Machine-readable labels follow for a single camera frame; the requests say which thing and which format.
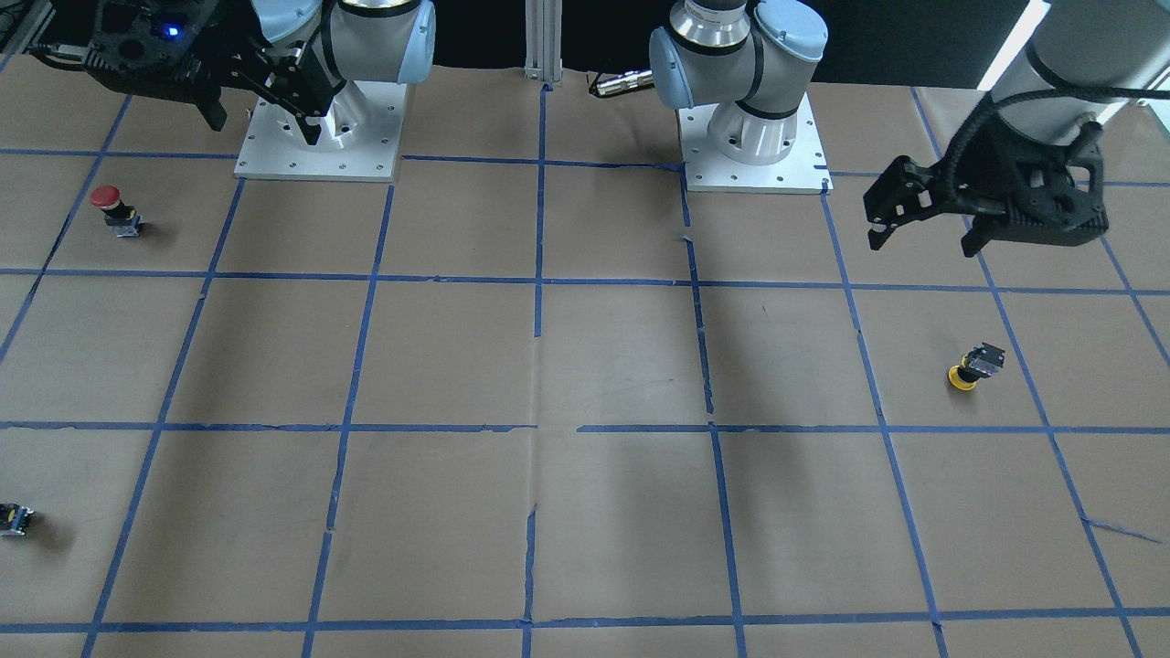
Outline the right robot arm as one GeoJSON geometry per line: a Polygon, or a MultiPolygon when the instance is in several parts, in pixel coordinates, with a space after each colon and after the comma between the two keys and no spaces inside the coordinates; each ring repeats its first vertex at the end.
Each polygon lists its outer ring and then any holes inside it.
{"type": "Polygon", "coordinates": [[[35,56],[101,85],[227,119],[223,89],[255,92],[319,142],[356,80],[417,84],[431,75],[431,1],[54,1],[35,56]]]}

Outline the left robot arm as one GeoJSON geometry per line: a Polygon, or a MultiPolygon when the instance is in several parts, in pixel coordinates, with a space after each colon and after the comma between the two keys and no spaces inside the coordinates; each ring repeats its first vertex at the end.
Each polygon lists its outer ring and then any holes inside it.
{"type": "MultiPolygon", "coordinates": [[[[801,1],[677,1],[649,37],[649,70],[674,110],[715,105],[720,155],[764,166],[790,148],[794,114],[828,43],[801,1]]],[[[1166,100],[1165,1],[1054,1],[945,155],[900,155],[863,194],[870,249],[903,226],[969,214],[965,258],[992,241],[1075,247],[1109,229],[1104,114],[1166,100]]]]}

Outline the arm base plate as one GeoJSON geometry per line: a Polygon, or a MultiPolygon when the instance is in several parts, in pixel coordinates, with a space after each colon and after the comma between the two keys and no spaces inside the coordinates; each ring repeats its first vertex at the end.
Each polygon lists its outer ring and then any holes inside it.
{"type": "Polygon", "coordinates": [[[292,115],[260,100],[234,174],[250,180],[392,183],[411,85],[351,80],[308,144],[292,115]]]}
{"type": "Polygon", "coordinates": [[[734,101],[676,115],[690,192],[820,196],[835,187],[807,92],[782,119],[746,114],[734,101]]]}

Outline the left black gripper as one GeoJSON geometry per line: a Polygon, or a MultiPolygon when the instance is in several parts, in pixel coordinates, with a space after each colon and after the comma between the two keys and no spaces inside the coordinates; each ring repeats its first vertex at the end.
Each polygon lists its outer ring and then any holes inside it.
{"type": "Polygon", "coordinates": [[[1075,247],[1104,237],[1102,136],[1100,124],[1086,123],[1069,145],[1052,145],[986,123],[968,139],[954,137],[961,200],[938,166],[899,155],[862,196],[869,248],[882,249],[904,225],[961,210],[973,214],[961,238],[968,259],[992,241],[1075,247]]]}

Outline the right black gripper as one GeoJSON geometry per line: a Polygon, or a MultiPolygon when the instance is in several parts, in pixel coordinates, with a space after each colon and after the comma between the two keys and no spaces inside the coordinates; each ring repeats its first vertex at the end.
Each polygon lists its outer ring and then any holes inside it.
{"type": "Polygon", "coordinates": [[[266,48],[250,1],[58,1],[55,55],[116,92],[197,105],[216,133],[229,119],[222,89],[256,92],[310,146],[344,87],[314,47],[266,48]]]}

